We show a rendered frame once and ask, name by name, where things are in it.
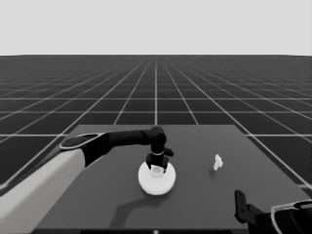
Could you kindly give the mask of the small white round carrier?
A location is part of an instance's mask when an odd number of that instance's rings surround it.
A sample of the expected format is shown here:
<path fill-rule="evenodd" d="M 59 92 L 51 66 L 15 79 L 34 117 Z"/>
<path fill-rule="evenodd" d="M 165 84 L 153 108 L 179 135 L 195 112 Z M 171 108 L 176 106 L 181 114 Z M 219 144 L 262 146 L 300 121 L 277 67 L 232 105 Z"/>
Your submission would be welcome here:
<path fill-rule="evenodd" d="M 164 174 L 164 169 L 162 167 L 159 167 L 159 166 L 151 166 L 150 173 L 154 177 L 160 177 Z"/>

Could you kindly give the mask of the large thick white disc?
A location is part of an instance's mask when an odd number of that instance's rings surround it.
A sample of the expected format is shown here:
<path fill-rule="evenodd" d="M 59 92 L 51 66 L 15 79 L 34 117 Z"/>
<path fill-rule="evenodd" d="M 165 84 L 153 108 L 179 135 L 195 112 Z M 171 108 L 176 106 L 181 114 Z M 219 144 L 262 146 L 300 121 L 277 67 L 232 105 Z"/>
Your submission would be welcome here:
<path fill-rule="evenodd" d="M 167 194 L 176 183 L 176 170 L 169 163 L 168 168 L 164 170 L 164 174 L 160 177 L 154 177 L 143 162 L 137 173 L 138 183 L 140 187 L 149 195 L 160 196 Z"/>

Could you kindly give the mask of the small white T-shaped piece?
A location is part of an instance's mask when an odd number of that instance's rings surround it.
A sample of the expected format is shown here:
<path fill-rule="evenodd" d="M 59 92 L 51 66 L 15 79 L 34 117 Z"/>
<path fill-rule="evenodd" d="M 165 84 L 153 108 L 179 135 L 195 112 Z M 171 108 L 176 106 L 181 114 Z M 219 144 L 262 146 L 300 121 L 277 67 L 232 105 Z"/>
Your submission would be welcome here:
<path fill-rule="evenodd" d="M 223 161 L 222 161 L 221 157 L 218 154 L 216 154 L 214 156 L 214 170 L 217 171 L 222 166 L 223 166 Z"/>

